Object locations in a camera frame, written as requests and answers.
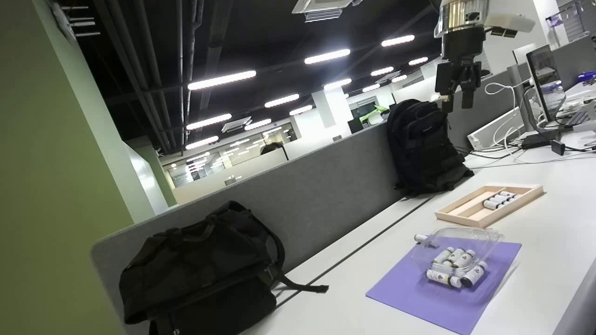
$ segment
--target light wood tray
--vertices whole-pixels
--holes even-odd
[[[484,207],[484,201],[501,191],[519,194],[510,204],[495,210]],[[471,227],[488,227],[503,216],[543,195],[542,185],[486,185],[434,214],[438,219]]]

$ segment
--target power strip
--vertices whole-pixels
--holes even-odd
[[[497,142],[500,142],[505,138],[505,134],[511,127],[513,127],[515,130],[522,130],[524,128],[523,119],[522,114],[519,113],[519,111],[519,107],[516,107],[515,109],[508,111],[507,113],[503,114],[491,123],[487,124],[486,126],[468,135],[468,141],[470,142],[474,150],[483,150],[491,147],[493,145],[493,135],[495,134],[495,132],[495,139]]]

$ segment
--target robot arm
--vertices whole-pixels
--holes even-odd
[[[453,111],[458,86],[463,92],[462,108],[472,108],[474,92],[480,87],[482,64],[474,57],[482,53],[486,33],[513,38],[517,32],[531,32],[536,22],[514,14],[489,13],[490,0],[443,0],[435,38],[442,38],[442,56],[448,60],[437,67],[435,91],[441,94],[443,111]]]

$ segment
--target power adapter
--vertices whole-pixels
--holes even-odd
[[[551,150],[552,152],[557,153],[559,156],[562,156],[565,153],[565,143],[561,143],[556,139],[552,139]]]

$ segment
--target monitor screen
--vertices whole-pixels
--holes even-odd
[[[536,83],[542,108],[547,119],[552,121],[565,102],[566,96],[550,46],[546,45],[528,53],[527,62]]]

